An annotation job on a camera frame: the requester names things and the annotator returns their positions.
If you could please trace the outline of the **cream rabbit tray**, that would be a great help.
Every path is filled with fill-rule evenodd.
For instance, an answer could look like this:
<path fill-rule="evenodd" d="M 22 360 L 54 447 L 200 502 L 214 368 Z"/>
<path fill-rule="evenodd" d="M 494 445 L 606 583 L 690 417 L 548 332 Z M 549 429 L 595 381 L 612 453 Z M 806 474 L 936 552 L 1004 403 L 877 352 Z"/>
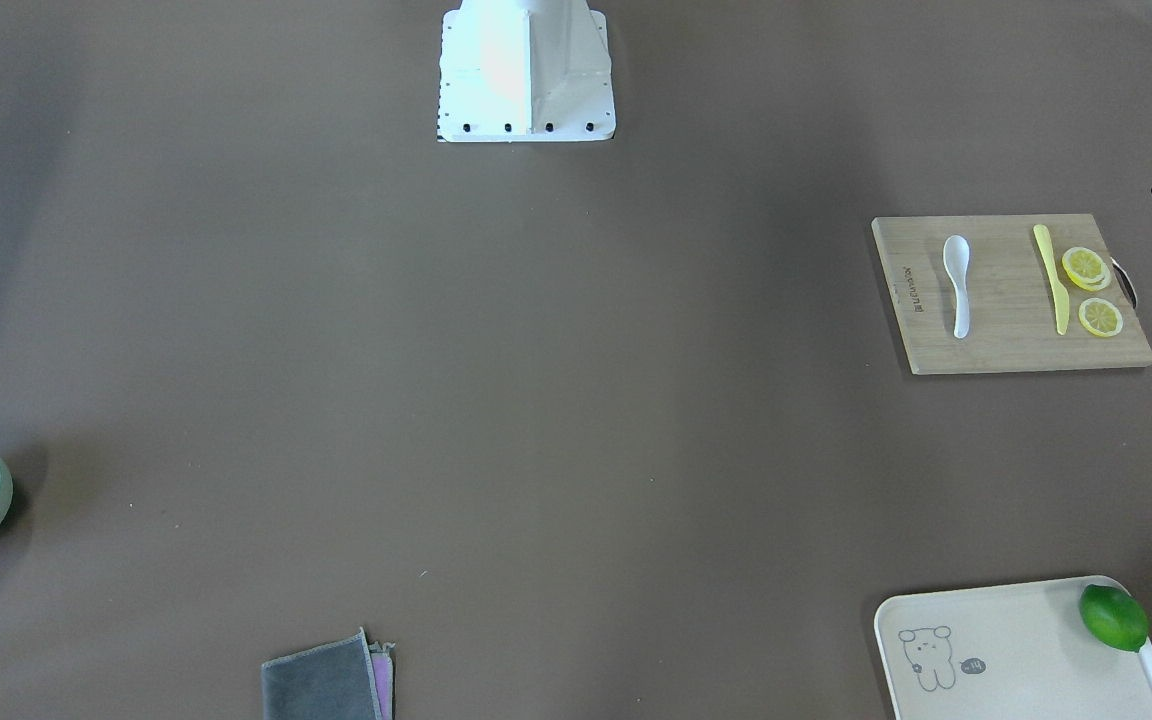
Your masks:
<path fill-rule="evenodd" d="M 899 719 L 1152 719 L 1152 644 L 1087 632 L 1091 575 L 887 598 L 873 628 Z"/>

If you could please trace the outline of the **lemon slice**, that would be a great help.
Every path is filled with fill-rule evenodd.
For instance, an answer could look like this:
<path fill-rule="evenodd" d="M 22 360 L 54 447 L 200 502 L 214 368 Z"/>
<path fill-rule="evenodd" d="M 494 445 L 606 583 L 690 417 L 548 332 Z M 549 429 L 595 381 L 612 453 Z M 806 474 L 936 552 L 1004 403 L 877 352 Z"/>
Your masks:
<path fill-rule="evenodd" d="M 1126 327 L 1124 314 L 1108 300 L 1092 297 L 1079 304 L 1078 320 L 1089 334 L 1096 338 L 1115 338 Z"/>
<path fill-rule="evenodd" d="M 1084 291 L 1101 291 L 1111 285 L 1111 264 L 1087 247 L 1070 247 L 1061 264 L 1070 282 Z"/>

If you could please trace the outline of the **lower lemon slice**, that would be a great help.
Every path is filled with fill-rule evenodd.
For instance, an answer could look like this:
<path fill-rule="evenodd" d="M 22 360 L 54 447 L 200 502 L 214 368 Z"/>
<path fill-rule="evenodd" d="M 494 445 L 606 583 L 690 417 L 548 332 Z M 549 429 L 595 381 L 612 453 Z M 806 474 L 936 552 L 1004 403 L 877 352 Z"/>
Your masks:
<path fill-rule="evenodd" d="M 1078 320 L 1089 334 L 1096 338 L 1115 338 L 1126 327 L 1124 314 L 1108 300 L 1092 297 L 1079 304 Z"/>

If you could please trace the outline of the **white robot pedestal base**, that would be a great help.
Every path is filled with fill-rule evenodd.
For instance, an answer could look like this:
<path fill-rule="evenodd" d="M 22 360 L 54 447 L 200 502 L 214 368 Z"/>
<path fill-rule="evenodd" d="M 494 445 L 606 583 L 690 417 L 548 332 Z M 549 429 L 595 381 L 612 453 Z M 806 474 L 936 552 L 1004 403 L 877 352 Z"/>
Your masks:
<path fill-rule="evenodd" d="M 439 70 L 440 142 L 616 135 L 607 18 L 585 1 L 463 1 L 444 14 Z"/>

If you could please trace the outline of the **upper lemon slice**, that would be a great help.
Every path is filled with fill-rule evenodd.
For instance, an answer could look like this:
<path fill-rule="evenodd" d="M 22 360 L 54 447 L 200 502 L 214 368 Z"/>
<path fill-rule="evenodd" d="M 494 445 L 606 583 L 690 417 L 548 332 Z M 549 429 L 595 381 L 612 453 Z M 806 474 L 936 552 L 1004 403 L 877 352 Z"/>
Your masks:
<path fill-rule="evenodd" d="M 1061 264 L 1070 282 L 1084 291 L 1101 291 L 1111 285 L 1111 264 L 1087 247 L 1070 247 Z"/>

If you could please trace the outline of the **green lime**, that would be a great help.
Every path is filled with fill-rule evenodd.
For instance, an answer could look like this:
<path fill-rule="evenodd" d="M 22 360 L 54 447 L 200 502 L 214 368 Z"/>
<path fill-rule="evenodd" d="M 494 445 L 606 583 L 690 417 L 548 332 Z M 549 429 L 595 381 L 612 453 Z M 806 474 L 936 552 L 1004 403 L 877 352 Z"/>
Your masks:
<path fill-rule="evenodd" d="M 1146 646 L 1149 615 L 1124 589 L 1087 584 L 1079 596 L 1078 611 L 1087 632 L 1107 647 L 1139 653 Z"/>

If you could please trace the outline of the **bamboo cutting board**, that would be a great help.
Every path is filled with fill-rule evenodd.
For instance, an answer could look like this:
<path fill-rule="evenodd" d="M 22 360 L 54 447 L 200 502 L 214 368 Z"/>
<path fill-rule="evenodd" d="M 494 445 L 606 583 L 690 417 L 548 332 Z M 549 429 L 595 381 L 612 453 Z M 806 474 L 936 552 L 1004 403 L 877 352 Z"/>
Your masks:
<path fill-rule="evenodd" d="M 1123 314 L 1116 336 L 1098 338 L 1079 324 L 1087 291 L 1058 276 L 1069 291 L 1069 323 L 1059 333 L 1051 288 L 1033 229 L 1046 225 L 1053 260 L 1085 247 L 1111 260 L 1100 225 L 1091 214 L 879 217 L 870 223 L 890 291 L 893 314 L 916 376 L 1144 367 L 1152 347 L 1132 301 L 1117 279 L 1100 291 Z M 967 296 L 970 324 L 956 338 L 956 297 L 943 263 L 948 237 L 970 250 Z"/>

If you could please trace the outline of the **yellow plastic knife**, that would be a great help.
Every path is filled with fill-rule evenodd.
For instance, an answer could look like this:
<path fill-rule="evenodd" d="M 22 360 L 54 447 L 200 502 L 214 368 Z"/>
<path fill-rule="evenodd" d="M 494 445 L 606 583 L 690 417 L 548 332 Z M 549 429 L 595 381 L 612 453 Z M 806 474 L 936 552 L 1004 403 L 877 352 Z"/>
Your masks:
<path fill-rule="evenodd" d="M 1070 296 L 1059 275 L 1056 256 L 1055 251 L 1053 251 L 1053 241 L 1049 228 L 1046 223 L 1034 223 L 1032 233 L 1039 252 L 1039 258 L 1041 258 L 1043 262 L 1044 275 L 1046 275 L 1049 288 L 1051 304 L 1053 309 L 1053 324 L 1055 324 L 1058 334 L 1060 334 L 1060 336 L 1064 336 L 1064 334 L 1068 333 L 1070 323 Z"/>

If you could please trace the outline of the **grey folded cloth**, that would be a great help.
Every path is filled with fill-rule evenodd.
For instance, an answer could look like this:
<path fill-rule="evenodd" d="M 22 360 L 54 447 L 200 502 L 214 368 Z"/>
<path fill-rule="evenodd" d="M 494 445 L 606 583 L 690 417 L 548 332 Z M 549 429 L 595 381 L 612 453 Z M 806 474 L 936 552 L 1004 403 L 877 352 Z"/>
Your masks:
<path fill-rule="evenodd" d="M 393 719 L 394 644 L 353 637 L 262 664 L 265 719 Z"/>

